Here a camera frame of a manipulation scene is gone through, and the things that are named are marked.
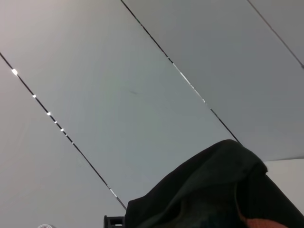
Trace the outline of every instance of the black fabric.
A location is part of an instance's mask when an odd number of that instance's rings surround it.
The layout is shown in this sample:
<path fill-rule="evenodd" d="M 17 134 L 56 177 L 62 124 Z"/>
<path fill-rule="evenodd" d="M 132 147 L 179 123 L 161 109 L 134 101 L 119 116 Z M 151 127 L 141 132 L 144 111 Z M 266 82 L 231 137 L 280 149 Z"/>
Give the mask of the black fabric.
<path fill-rule="evenodd" d="M 303 216 L 270 182 L 266 172 L 266 166 L 251 151 L 233 140 L 221 141 L 180 165 L 144 197 L 131 200 L 125 215 L 126 228 L 152 228 L 169 221 L 179 213 L 181 200 L 189 194 L 232 183 L 238 183 L 237 200 L 245 217 L 304 228 Z M 281 203 L 272 208 L 276 200 Z M 285 208 L 295 215 L 278 213 Z"/>

